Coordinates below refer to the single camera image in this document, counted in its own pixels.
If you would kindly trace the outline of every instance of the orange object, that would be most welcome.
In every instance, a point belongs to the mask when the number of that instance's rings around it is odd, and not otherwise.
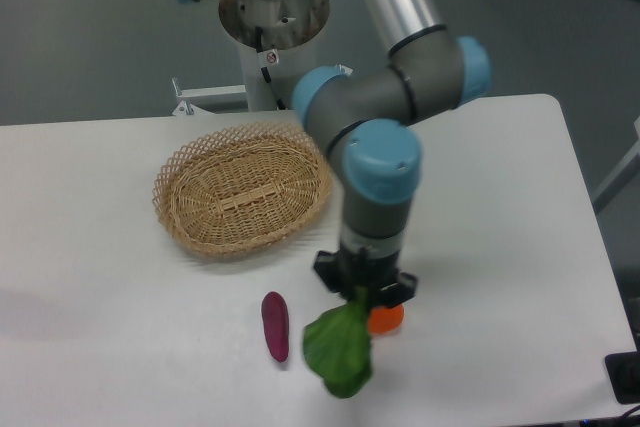
[[[370,334],[386,334],[400,327],[402,319],[404,319],[404,307],[402,304],[393,309],[377,307],[369,314],[367,327]]]

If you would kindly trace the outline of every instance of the white table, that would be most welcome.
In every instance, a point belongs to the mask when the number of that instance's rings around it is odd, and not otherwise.
[[[156,221],[183,144],[290,113],[0,128],[0,425],[505,426],[607,417],[603,358],[634,349],[557,102],[476,101],[415,127],[424,179],[402,267],[420,277],[373,380],[329,397],[301,330],[338,305],[312,274],[340,196],[284,245],[206,265]],[[291,315],[286,368],[260,303]]]

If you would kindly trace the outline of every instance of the metal stand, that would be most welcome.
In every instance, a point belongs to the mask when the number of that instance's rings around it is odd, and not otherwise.
[[[640,118],[636,120],[635,127],[638,142],[622,157],[591,196],[591,204],[596,215],[640,172]]]

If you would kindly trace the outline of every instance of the oval woven basket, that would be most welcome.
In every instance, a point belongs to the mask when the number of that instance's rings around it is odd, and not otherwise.
[[[162,167],[153,190],[158,220],[187,249],[249,252],[284,239],[322,210],[331,170],[298,126],[241,125],[201,137]]]

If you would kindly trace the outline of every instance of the green leafy vegetable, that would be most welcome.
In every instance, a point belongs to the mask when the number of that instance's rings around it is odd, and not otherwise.
[[[336,397],[354,396],[373,374],[367,319],[366,293],[360,293],[346,305],[328,310],[304,330],[305,361]]]

